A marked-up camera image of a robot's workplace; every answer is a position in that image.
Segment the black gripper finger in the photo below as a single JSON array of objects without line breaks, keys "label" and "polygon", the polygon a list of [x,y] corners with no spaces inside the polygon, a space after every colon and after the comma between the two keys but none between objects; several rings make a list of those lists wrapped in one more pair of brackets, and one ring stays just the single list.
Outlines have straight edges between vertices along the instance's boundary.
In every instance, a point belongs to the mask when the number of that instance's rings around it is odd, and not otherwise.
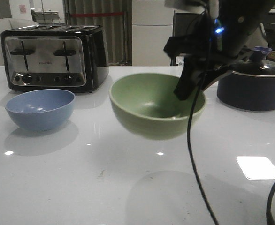
[{"label": "black gripper finger", "polygon": [[218,80],[230,75],[233,70],[233,66],[229,64],[221,64],[215,62],[203,62],[205,78],[202,84],[202,90],[206,90],[212,86]]},{"label": "black gripper finger", "polygon": [[187,100],[196,88],[202,90],[202,78],[205,76],[206,59],[194,56],[183,58],[183,69],[174,89],[174,94],[180,101]]}]

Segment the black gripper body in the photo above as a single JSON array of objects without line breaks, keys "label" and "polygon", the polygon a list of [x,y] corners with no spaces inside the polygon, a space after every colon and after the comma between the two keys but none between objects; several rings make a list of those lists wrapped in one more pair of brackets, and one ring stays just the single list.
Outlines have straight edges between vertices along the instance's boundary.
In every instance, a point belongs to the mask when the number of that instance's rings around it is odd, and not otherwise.
[{"label": "black gripper body", "polygon": [[163,51],[171,59],[182,55],[234,63],[250,54],[245,43],[253,32],[253,14],[201,14],[191,32],[170,37]]}]

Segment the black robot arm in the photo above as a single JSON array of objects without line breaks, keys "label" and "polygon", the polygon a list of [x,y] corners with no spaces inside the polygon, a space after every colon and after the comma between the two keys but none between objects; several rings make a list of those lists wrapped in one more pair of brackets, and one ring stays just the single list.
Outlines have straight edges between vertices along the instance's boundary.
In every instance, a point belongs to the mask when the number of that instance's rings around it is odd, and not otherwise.
[{"label": "black robot arm", "polygon": [[170,37],[164,52],[184,57],[174,94],[186,100],[195,88],[207,89],[229,75],[233,64],[250,57],[245,43],[274,6],[274,0],[166,0],[182,11],[202,8],[199,20],[183,36]]}]

